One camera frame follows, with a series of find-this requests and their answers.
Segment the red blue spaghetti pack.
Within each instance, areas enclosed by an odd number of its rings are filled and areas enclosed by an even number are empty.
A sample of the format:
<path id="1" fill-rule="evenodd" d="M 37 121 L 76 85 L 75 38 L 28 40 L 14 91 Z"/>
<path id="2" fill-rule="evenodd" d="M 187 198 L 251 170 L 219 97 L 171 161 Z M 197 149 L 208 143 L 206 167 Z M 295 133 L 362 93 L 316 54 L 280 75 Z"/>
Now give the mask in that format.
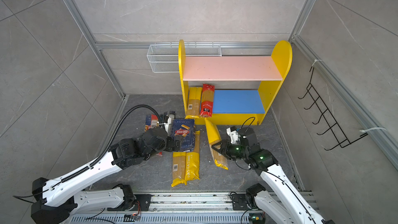
<path id="1" fill-rule="evenodd" d="M 158 126 L 159 126 L 159 120 L 156 115 L 154 114 L 146 115 L 144 132 L 147 132 L 149 129 L 153 129 Z"/>

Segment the blue Barilla pasta bag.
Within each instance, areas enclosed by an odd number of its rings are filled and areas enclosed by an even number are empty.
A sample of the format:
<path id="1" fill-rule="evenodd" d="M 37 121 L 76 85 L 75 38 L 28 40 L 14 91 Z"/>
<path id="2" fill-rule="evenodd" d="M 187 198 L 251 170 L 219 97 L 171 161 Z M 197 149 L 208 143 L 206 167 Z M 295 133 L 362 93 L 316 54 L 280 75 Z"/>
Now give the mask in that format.
<path id="1" fill-rule="evenodd" d="M 172 137 L 180 141 L 179 152 L 192 152 L 195 147 L 194 119 L 175 119 L 172 125 Z"/>

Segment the yellow spaghetti pack white lettering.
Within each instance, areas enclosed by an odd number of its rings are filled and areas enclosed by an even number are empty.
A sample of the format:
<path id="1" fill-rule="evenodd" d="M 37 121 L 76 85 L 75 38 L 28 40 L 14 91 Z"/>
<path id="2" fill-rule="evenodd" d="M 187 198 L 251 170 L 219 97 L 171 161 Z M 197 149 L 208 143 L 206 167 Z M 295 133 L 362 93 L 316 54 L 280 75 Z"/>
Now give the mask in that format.
<path id="1" fill-rule="evenodd" d="M 186 155 L 186 176 L 185 181 L 200 179 L 200 131 L 195 132 L 195 145 L 192 152 Z"/>

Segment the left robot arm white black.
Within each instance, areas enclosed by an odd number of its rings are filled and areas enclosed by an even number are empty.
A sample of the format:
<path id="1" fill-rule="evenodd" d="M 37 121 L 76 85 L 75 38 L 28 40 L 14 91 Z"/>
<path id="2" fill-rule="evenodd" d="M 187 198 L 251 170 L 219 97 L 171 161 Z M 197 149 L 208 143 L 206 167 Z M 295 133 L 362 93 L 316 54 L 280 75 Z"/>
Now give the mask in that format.
<path id="1" fill-rule="evenodd" d="M 162 127 L 155 127 L 137 139 L 123 139 L 112 145 L 98 162 L 86 164 L 58 178 L 35 180 L 32 193 L 36 202 L 31 206 L 31 218 L 37 224 L 59 224 L 82 211 L 134 208 L 136 197 L 128 185 L 99 191 L 85 191 L 85 188 L 161 151 L 178 151 L 181 141 L 182 138 L 169 136 Z"/>

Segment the yellow pink blue shelf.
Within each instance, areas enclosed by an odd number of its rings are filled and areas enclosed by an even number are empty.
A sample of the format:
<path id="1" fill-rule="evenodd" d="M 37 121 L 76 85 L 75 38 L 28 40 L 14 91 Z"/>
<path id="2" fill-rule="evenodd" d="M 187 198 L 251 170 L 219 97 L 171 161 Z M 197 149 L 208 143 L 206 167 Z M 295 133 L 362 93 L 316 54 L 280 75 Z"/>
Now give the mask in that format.
<path id="1" fill-rule="evenodd" d="M 258 89 L 215 90 L 209 120 L 216 125 L 239 125 L 250 117 L 260 125 L 281 89 L 293 58 L 289 42 L 279 41 L 270 56 L 186 55 L 184 41 L 178 45 L 178 65 L 185 111 L 188 110 L 190 82 L 259 82 Z"/>

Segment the yellow spaghetti pack top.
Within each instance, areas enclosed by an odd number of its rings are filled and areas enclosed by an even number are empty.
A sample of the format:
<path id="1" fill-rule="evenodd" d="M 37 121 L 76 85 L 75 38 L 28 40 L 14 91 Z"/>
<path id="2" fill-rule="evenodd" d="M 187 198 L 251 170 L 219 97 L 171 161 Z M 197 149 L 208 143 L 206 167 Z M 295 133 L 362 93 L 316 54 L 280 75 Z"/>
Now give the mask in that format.
<path id="1" fill-rule="evenodd" d="M 199 117 L 201 109 L 201 96 L 201 87 L 191 87 L 189 89 L 186 118 L 194 119 Z"/>

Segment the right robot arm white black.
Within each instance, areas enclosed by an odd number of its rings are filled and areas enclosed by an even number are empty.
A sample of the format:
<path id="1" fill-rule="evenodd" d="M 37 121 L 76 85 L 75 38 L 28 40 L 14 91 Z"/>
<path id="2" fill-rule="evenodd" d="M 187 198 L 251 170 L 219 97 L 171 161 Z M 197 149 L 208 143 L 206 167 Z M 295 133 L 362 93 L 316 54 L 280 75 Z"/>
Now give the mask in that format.
<path id="1" fill-rule="evenodd" d="M 258 208 L 278 224 L 331 224 L 303 198 L 286 176 L 273 154 L 261 148 L 253 128 L 246 127 L 228 131 L 229 140 L 222 140 L 217 129 L 208 130 L 212 150 L 223 158 L 242 159 L 249 170 L 254 170 L 278 196 L 275 201 L 270 193 L 256 184 L 246 189 L 246 201 L 251 208 Z"/>

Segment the dark label spaghetti pack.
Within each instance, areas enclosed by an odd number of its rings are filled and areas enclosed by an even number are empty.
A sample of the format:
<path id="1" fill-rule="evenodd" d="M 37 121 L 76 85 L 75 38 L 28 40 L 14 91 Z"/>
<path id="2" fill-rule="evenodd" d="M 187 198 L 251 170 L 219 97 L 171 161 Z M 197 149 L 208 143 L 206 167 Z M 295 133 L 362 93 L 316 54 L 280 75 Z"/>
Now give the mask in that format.
<path id="1" fill-rule="evenodd" d="M 164 127 L 168 133 L 171 132 L 174 119 L 175 111 L 168 111 L 164 113 Z"/>

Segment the yellow spaghetti pack barcode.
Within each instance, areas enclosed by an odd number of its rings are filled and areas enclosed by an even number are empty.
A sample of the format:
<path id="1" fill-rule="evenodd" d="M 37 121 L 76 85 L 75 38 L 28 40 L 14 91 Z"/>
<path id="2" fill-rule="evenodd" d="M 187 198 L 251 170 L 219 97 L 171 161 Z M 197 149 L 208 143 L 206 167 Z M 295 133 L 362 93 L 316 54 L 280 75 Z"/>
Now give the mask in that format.
<path id="1" fill-rule="evenodd" d="M 224 157 L 222 154 L 217 152 L 212 148 L 212 145 L 215 145 L 219 142 L 221 142 L 221 136 L 219 134 L 219 130 L 215 124 L 213 124 L 208 118 L 205 118 L 205 125 L 206 125 L 206 132 L 207 132 L 207 138 L 209 142 L 209 147 L 211 151 L 212 158 L 214 160 L 214 163 L 217 167 L 223 168 L 225 170 L 228 170 L 228 163 L 226 157 Z"/>

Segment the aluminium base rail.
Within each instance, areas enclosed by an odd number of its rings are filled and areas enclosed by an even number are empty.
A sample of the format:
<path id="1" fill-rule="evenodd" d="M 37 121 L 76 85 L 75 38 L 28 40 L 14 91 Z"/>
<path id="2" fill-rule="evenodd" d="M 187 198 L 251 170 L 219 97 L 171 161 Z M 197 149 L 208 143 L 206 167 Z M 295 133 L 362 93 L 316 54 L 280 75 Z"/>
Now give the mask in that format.
<path id="1" fill-rule="evenodd" d="M 293 215 L 273 192 L 261 194 L 263 208 L 248 203 L 243 192 L 139 193 L 142 209 L 86 211 L 67 224 L 294 224 Z"/>

